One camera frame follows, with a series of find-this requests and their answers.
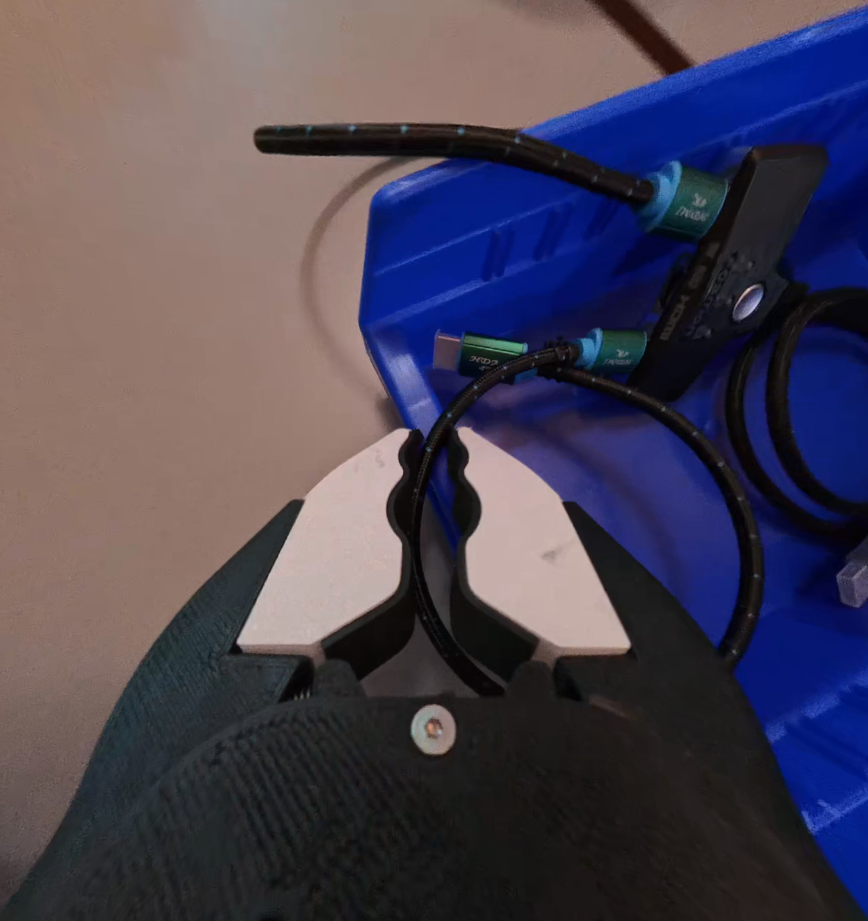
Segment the black video switch box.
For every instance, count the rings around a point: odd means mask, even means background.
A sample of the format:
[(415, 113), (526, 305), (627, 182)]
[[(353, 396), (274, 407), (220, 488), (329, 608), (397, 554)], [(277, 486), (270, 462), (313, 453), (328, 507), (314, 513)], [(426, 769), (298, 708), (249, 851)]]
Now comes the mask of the black video switch box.
[(679, 162), (652, 174), (648, 228), (696, 243), (658, 297), (630, 387), (681, 397), (722, 350), (758, 330), (786, 293), (785, 251), (829, 166), (823, 146), (751, 147), (728, 178)]

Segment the blue storage bin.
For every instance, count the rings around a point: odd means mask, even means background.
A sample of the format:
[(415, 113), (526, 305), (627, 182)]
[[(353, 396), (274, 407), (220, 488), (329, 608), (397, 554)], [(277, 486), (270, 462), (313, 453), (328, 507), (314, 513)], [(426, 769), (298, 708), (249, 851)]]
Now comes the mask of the blue storage bin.
[[(609, 167), (670, 160), (723, 173), (757, 144), (812, 143), (829, 169), (786, 253), (815, 290), (868, 289), (868, 7), (532, 132)], [(373, 198), (359, 325), (411, 428), (428, 431), (463, 385), (432, 368), (437, 331), (531, 349), (595, 327), (649, 323), (688, 250), (644, 234), (624, 204), (515, 169), (429, 167)], [(868, 499), (868, 342), (807, 328), (790, 411), (815, 475)], [(662, 425), (604, 395), (535, 379), (464, 417), (577, 502), (702, 626), (721, 638), (738, 586), (721, 494)], [(749, 484), (762, 529), (762, 618), (737, 676), (803, 817), (868, 915), (868, 602), (842, 605), (836, 545), (792, 529)]]

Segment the grey desk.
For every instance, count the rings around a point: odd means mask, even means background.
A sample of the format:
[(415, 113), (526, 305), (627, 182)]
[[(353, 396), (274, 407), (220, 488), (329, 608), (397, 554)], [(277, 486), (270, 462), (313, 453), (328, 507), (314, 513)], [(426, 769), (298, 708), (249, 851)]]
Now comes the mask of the grey desk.
[(358, 329), (399, 161), (268, 122), (527, 127), (863, 2), (0, 2), (0, 908), (198, 587), (399, 425)]

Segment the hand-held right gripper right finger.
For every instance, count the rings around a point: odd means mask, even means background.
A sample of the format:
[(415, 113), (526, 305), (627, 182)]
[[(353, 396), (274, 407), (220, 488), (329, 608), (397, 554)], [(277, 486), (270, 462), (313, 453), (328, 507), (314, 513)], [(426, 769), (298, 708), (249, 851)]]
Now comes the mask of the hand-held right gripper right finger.
[(562, 498), (471, 428), (451, 435), (458, 532), (451, 630), (501, 678), (524, 662), (621, 657), (632, 648)]

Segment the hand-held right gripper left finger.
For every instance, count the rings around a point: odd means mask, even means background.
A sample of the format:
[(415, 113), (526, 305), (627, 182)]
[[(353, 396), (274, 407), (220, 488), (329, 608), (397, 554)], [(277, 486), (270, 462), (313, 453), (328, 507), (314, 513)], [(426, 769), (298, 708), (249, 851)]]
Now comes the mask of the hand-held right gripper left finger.
[(238, 635), (241, 652), (343, 661), (366, 677), (408, 644), (415, 472), (416, 431), (400, 428), (307, 493)]

